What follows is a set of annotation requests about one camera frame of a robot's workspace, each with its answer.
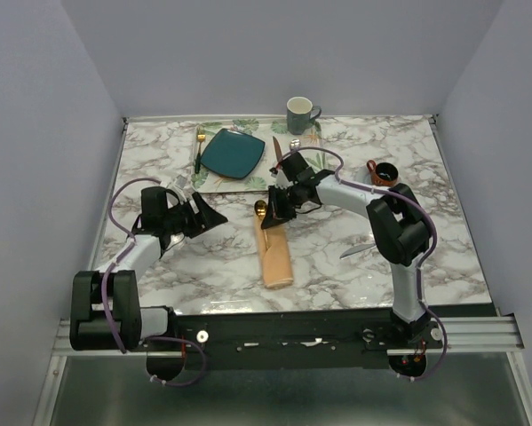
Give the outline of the gold spoon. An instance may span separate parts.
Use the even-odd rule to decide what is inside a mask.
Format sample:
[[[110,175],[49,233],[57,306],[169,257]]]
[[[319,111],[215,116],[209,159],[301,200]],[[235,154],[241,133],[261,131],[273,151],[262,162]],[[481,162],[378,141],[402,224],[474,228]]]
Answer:
[[[257,219],[256,230],[258,237],[263,242],[265,249],[269,248],[267,233],[261,228],[263,220],[266,216],[267,204],[264,200],[258,200],[254,204],[255,217]]]

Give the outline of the orange cloth napkin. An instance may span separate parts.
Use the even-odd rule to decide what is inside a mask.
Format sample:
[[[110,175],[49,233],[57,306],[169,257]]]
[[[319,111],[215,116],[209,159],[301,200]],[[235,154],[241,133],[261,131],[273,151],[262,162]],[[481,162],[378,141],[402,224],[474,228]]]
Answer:
[[[265,287],[277,289],[292,285],[294,275],[288,239],[283,226],[278,225],[263,230],[262,220],[259,217],[254,217],[254,224]]]

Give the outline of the silver table knife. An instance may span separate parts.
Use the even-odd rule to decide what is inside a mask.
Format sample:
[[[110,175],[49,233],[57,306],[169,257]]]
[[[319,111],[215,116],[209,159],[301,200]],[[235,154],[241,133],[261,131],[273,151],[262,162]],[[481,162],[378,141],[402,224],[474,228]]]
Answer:
[[[348,258],[350,256],[354,256],[356,254],[359,254],[365,250],[368,250],[368,249],[372,249],[373,247],[375,246],[374,243],[363,243],[363,244],[360,244],[360,245],[357,245],[357,246],[353,246],[351,248],[348,248],[347,250],[345,250],[341,255],[340,255],[340,259],[345,259],[345,258]]]

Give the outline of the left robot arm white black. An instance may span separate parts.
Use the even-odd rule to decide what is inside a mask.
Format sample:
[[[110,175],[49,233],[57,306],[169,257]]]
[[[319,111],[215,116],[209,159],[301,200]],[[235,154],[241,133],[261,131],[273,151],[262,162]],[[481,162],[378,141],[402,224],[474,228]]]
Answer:
[[[101,267],[80,271],[72,285],[69,341],[76,351],[135,349],[145,338],[138,281],[171,248],[225,224],[198,192],[183,201],[159,185],[141,190],[141,212],[123,248]]]

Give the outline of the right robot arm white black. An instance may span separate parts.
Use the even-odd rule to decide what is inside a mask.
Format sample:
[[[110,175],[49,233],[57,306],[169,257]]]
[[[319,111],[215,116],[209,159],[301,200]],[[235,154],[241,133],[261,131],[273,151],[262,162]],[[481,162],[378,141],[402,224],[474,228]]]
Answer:
[[[435,250],[437,231],[430,216],[409,186],[366,185],[339,176],[335,170],[315,172],[302,153],[304,147],[281,156],[270,169],[275,183],[268,187],[264,229],[289,222],[307,202],[338,207],[365,217],[380,255],[389,262],[393,276],[390,336],[408,348],[419,341],[432,314],[425,302],[422,265]]]

